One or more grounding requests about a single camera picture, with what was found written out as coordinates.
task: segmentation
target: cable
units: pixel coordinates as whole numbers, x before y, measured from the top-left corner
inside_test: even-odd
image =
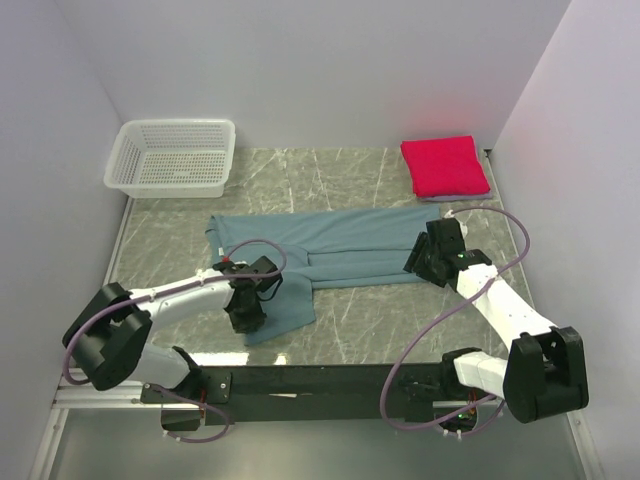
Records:
[[[282,273],[282,271],[285,269],[285,267],[287,266],[287,254],[285,253],[285,251],[277,244],[269,241],[269,240],[265,240],[263,238],[254,238],[251,240],[246,240],[244,242],[241,242],[239,244],[237,244],[235,247],[233,247],[231,249],[231,251],[227,254],[228,257],[230,257],[231,255],[233,255],[234,252],[236,252],[240,247],[243,247],[244,245],[248,245],[248,244],[252,244],[252,243],[266,243],[267,245],[272,246],[273,248],[275,248],[278,253],[281,255],[282,257],[282,266],[280,268],[278,268],[278,270],[271,272],[271,273],[263,273],[263,274],[231,274],[231,275],[218,275],[216,277],[210,277],[205,279],[204,281],[204,285],[210,284],[210,283],[214,283],[214,282],[220,282],[223,280],[233,280],[233,279],[237,279],[237,278],[250,278],[250,279],[260,279],[260,278],[270,278],[270,277],[275,277],[277,275],[280,275]],[[193,287],[198,287],[203,285],[202,282],[200,280],[195,280],[191,283],[188,283],[186,285],[181,285],[178,287],[172,287],[172,288],[167,288],[166,290],[162,290],[159,292],[156,292],[155,294],[155,298],[163,298],[166,297],[168,295],[174,295],[176,293],[180,293],[183,292],[185,290],[188,290],[190,288]],[[78,345],[78,341],[80,340],[80,338],[82,337],[82,335],[84,335],[87,331],[89,331],[91,329],[91,327],[93,327],[93,325],[95,325],[97,322],[99,322],[100,320],[102,320],[104,317],[106,317],[107,315],[111,315],[113,312],[116,312],[118,310],[120,310],[121,308],[125,308],[128,307],[130,305],[135,305],[137,303],[142,303],[142,302],[146,302],[148,300],[151,300],[151,295],[144,295],[142,297],[138,297],[135,299],[128,299],[128,300],[124,300],[122,302],[119,303],[115,303],[113,305],[108,306],[107,308],[105,308],[104,310],[99,311],[98,313],[96,313],[95,315],[93,315],[89,320],[87,320],[87,322],[82,325],[78,331],[73,335],[73,337],[71,337],[71,340],[69,341],[69,344],[67,345],[67,349],[65,350],[64,353],[64,360],[62,363],[62,375],[64,376],[65,380],[67,382],[69,382],[71,385],[85,385],[87,383],[89,383],[89,379],[84,379],[84,380],[77,380],[75,378],[73,378],[71,376],[71,372],[69,370],[69,362],[71,361],[71,356],[73,354],[73,350],[76,348],[76,346]],[[225,420],[225,427],[222,430],[222,432],[218,433],[217,435],[214,435],[213,437],[210,438],[204,438],[204,439],[181,439],[182,441],[186,442],[186,443],[205,443],[205,442],[211,442],[213,440],[217,440],[218,438],[222,437],[224,434],[227,433],[227,431],[229,430],[229,427],[231,425],[231,420],[229,419],[229,416],[223,412],[222,410],[213,407],[211,405],[208,405],[206,403],[200,403],[200,402],[196,402],[194,400],[190,400],[186,397],[181,397],[179,395],[174,394],[173,392],[170,392],[169,390],[161,387],[160,385],[153,385],[153,388],[155,388],[157,391],[162,392],[163,394],[174,398],[175,400],[178,400],[180,402],[185,402],[185,403],[191,403],[193,405],[197,405],[200,408],[204,408],[209,410],[210,412],[216,413],[218,415],[220,415],[224,420]],[[170,436],[172,436],[173,438],[179,438],[177,437],[177,435],[169,433]]]
[[[520,255],[518,255],[512,261],[507,263],[505,266],[500,267],[498,269],[498,276],[500,274],[502,274],[503,272],[505,272],[506,270],[508,270],[511,267],[513,267],[514,265],[517,265],[518,263],[520,263],[522,261],[522,259],[524,257],[526,257],[527,253],[529,253],[529,248],[531,247],[531,237],[529,236],[529,232],[527,231],[526,227],[522,224],[522,222],[520,220],[518,220],[518,218],[516,218],[513,214],[502,210],[501,208],[485,207],[485,206],[473,206],[473,207],[460,208],[458,210],[452,211],[451,215],[455,215],[455,214],[461,213],[461,212],[466,212],[468,210],[489,210],[489,211],[492,211],[492,212],[501,213],[501,214],[505,215],[507,218],[509,218],[510,220],[512,220],[520,228],[520,230],[522,231],[522,235],[524,236],[524,240],[525,240],[525,245],[524,245],[524,248],[522,249],[522,253],[520,253]],[[392,420],[387,415],[387,396],[389,395],[389,389],[391,388],[391,384],[393,383],[393,379],[398,374],[398,370],[400,370],[402,362],[404,362],[404,360],[409,356],[411,351],[415,348],[415,346],[422,339],[422,337],[424,337],[428,332],[430,332],[436,325],[441,323],[443,320],[449,318],[452,315],[455,315],[460,310],[462,310],[463,308],[467,307],[468,305],[471,305],[478,298],[480,298],[482,295],[484,295],[487,292],[487,290],[489,290],[491,285],[493,285],[493,282],[495,282],[496,278],[497,278],[497,276],[494,277],[494,278],[491,278],[490,280],[488,280],[487,283],[485,283],[484,286],[475,295],[472,295],[471,297],[469,297],[468,299],[464,300],[463,302],[461,302],[460,304],[456,305],[455,307],[450,308],[446,312],[441,313],[440,315],[438,315],[429,325],[427,325],[422,330],[420,330],[418,332],[418,334],[413,338],[413,340],[411,340],[411,342],[409,342],[409,345],[407,345],[407,347],[404,349],[404,351],[402,352],[402,354],[400,355],[398,360],[396,360],[396,362],[391,367],[391,370],[389,371],[389,375],[387,376],[387,379],[384,382],[384,386],[382,387],[382,392],[380,393],[380,415],[382,416],[384,421],[387,422],[389,425],[391,425],[394,428],[397,428],[398,430],[404,430],[404,431],[424,430],[424,429],[427,429],[427,428],[432,428],[432,427],[435,427],[435,426],[439,425],[442,422],[446,422],[447,420],[449,420],[449,419],[451,419],[451,418],[453,418],[453,417],[455,417],[455,416],[457,416],[457,415],[459,415],[461,413],[466,412],[467,410],[475,408],[475,407],[477,407],[478,405],[480,405],[482,403],[486,403],[486,402],[496,398],[494,395],[487,395],[487,396],[481,398],[480,400],[478,400],[476,402],[472,402],[472,403],[470,403],[468,405],[465,405],[464,407],[456,410],[455,412],[452,412],[452,413],[450,413],[448,415],[440,417],[440,418],[438,418],[436,420],[432,420],[432,421],[426,422],[426,423],[421,423],[421,424],[418,424],[418,425],[406,425],[404,423],[399,423],[399,422],[396,422],[396,421]],[[467,436],[469,434],[472,434],[472,432],[477,433],[478,431],[481,431],[481,430],[485,429],[491,422],[493,422],[498,417],[498,415],[500,414],[500,411],[502,410],[503,407],[504,407],[504,401],[498,406],[496,411],[491,415],[491,417],[489,417],[489,419],[483,425],[481,425],[479,428],[477,428],[475,430],[472,430],[471,432],[465,432],[465,434],[466,434],[465,436]]]

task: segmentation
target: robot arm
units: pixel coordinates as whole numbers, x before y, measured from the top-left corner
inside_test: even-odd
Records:
[[[126,305],[79,336],[72,353],[78,366],[97,390],[131,379],[191,397],[202,383],[197,380],[199,367],[179,347],[146,343],[149,335],[190,315],[217,309],[229,314],[237,333],[254,332],[266,318],[258,294],[282,282],[278,272],[273,262],[261,257],[252,265],[221,262],[194,277],[156,288],[127,291],[111,283],[98,291],[62,343],[68,347],[78,330],[106,308]]]
[[[460,351],[453,364],[461,385],[504,398],[523,423],[587,405],[580,335],[571,327],[558,328],[533,310],[499,277],[482,251],[467,250],[455,218],[427,223],[427,232],[418,236],[405,271],[440,287],[449,284],[466,299],[492,281],[473,304],[507,346],[509,359],[478,349]]]

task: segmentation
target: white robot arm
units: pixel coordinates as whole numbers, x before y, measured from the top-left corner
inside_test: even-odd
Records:
[[[531,308],[482,251],[467,250],[458,220],[427,223],[404,269],[440,287],[448,284],[465,299],[484,290],[473,305],[507,346],[509,359],[479,349],[453,352],[461,385],[505,399],[525,423],[587,405],[580,335],[571,327],[558,328]]]

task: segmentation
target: fabric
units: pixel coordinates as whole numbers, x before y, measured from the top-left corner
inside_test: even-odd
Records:
[[[213,261],[251,238],[278,243],[287,253],[283,282],[273,300],[262,304],[265,325],[245,336],[246,345],[308,325],[315,320],[314,288],[362,287],[421,281],[402,270],[425,223],[440,216],[437,205],[318,213],[224,216],[209,221]],[[242,247],[235,260],[253,262],[277,252],[264,244]]]
[[[471,136],[402,142],[401,150],[420,198],[490,190]]]
[[[489,200],[493,198],[493,192],[489,190],[487,193],[480,195],[439,195],[436,197],[418,197],[421,202],[458,202],[460,200]]]

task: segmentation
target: black motor joint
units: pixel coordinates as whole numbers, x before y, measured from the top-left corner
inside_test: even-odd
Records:
[[[265,313],[262,311],[260,303],[268,301],[261,298],[258,294],[267,292],[271,287],[282,283],[282,275],[273,275],[271,277],[251,277],[253,275],[266,275],[274,273],[278,270],[275,263],[267,257],[262,256],[251,265],[246,263],[233,263],[226,260],[216,263],[214,270],[221,272],[223,275],[247,275],[247,278],[233,278],[229,280],[229,285],[234,289],[233,297],[226,306],[225,311],[229,314],[231,325],[236,333],[252,333],[258,331],[266,319]]]

